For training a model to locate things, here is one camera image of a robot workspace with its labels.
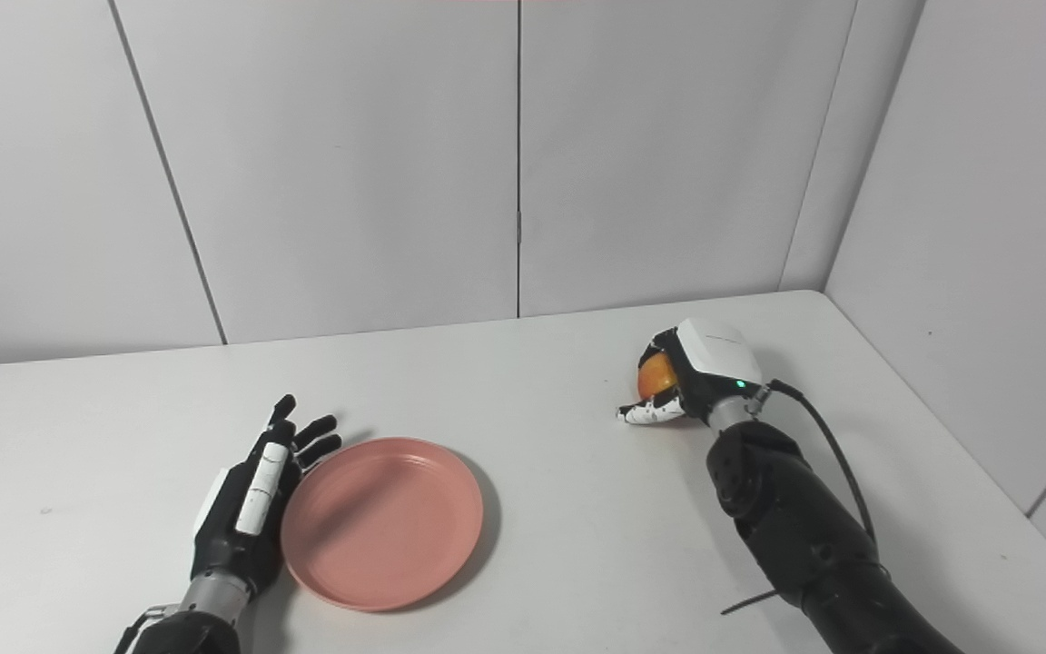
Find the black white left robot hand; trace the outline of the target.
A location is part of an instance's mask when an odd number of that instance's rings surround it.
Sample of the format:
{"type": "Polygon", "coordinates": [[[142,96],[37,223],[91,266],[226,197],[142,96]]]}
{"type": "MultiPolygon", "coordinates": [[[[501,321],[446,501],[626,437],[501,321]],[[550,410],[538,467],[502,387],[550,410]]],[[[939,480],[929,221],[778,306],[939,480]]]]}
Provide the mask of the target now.
{"type": "Polygon", "coordinates": [[[343,444],[336,415],[299,428],[290,419],[295,406],[293,396],[283,396],[249,454],[215,484],[192,535],[192,580],[232,577],[249,599],[256,599],[280,576],[280,527],[288,502],[316,465],[343,444]]]}

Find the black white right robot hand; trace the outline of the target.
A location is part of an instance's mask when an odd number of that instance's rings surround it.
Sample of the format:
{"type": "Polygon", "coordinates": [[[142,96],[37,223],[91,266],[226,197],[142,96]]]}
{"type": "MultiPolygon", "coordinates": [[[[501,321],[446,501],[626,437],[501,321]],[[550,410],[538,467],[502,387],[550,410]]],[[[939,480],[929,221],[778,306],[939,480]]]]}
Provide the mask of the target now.
{"type": "Polygon", "coordinates": [[[618,407],[627,425],[701,421],[711,431],[752,420],[748,405],[766,381],[734,326],[690,318],[653,336],[636,362],[639,401],[618,407]]]}

